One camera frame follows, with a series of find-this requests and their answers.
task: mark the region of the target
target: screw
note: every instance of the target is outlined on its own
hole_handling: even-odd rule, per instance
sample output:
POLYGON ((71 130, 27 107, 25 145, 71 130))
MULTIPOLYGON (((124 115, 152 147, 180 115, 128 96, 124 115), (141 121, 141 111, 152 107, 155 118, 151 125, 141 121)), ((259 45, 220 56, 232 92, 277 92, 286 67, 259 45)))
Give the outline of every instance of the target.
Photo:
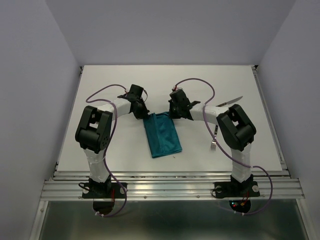
POLYGON ((253 186, 252 186, 252 190, 253 190, 255 193, 257 193, 257 192, 259 192, 259 187, 258 187, 257 185, 253 185, 253 186))

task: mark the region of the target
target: white table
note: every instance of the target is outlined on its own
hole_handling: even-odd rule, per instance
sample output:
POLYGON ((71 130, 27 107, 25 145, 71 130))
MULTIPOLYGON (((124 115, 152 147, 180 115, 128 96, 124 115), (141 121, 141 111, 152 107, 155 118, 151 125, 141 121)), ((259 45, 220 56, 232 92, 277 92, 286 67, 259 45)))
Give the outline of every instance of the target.
MULTIPOLYGON (((130 88, 136 84, 148 92, 146 106, 151 113, 169 110, 168 100, 172 87, 186 78, 200 78, 210 82, 216 95, 211 105, 218 105, 239 96, 237 102, 247 113, 257 129, 251 149, 251 164, 260 165, 267 171, 281 171, 282 167, 272 132, 264 111, 261 96, 251 66, 216 65, 86 65, 76 94, 71 118, 65 135, 57 171, 88 172, 86 155, 75 133, 86 98, 97 90, 121 84, 130 88)), ((205 102, 211 97, 211 89, 199 81, 184 82, 182 87, 189 100, 205 102)), ((122 88, 112 87, 97 97, 109 100, 123 94, 122 88)), ((100 106, 104 103, 91 103, 100 106)), ((217 148, 210 151, 212 138, 202 121, 175 119, 175 128, 182 152, 159 158, 151 158, 142 120, 133 114, 118 119, 114 137, 107 150, 107 163, 115 172, 227 172, 232 170, 231 161, 217 148)), ((231 152, 223 140, 221 131, 217 135, 227 152, 231 152)))

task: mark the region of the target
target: knife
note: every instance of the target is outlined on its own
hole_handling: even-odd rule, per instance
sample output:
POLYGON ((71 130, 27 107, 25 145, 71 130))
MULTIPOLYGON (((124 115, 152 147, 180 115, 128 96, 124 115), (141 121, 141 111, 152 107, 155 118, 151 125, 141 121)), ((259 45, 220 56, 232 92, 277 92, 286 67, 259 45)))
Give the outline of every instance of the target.
POLYGON ((232 100, 230 100, 230 101, 221 103, 221 104, 217 105, 217 107, 222 107, 222 106, 225 106, 225 105, 233 104, 233 103, 239 101, 239 100, 242 99, 242 98, 243 98, 243 96, 237 97, 237 98, 232 99, 232 100))

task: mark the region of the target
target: fork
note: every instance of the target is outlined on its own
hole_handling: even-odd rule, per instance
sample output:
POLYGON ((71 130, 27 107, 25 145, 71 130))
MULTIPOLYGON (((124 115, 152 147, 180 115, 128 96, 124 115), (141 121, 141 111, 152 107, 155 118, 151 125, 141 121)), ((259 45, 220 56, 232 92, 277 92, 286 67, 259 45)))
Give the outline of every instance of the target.
MULTIPOLYGON (((215 125, 214 134, 213 134, 215 137, 218 134, 218 129, 219 129, 219 126, 215 125)), ((216 151, 216 147, 217 147, 217 143, 216 143, 216 140, 213 138, 212 142, 211 142, 211 146, 210 146, 211 151, 215 152, 216 151)))

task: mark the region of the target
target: folded cloth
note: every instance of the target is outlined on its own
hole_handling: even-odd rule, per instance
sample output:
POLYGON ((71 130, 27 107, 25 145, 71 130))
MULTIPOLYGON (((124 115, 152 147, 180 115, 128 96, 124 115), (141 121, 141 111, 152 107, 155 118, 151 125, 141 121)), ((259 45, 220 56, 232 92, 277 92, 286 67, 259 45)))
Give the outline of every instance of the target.
POLYGON ((169 118, 168 111, 152 113, 148 119, 143 119, 143 124, 153 159, 182 151, 175 124, 169 118))

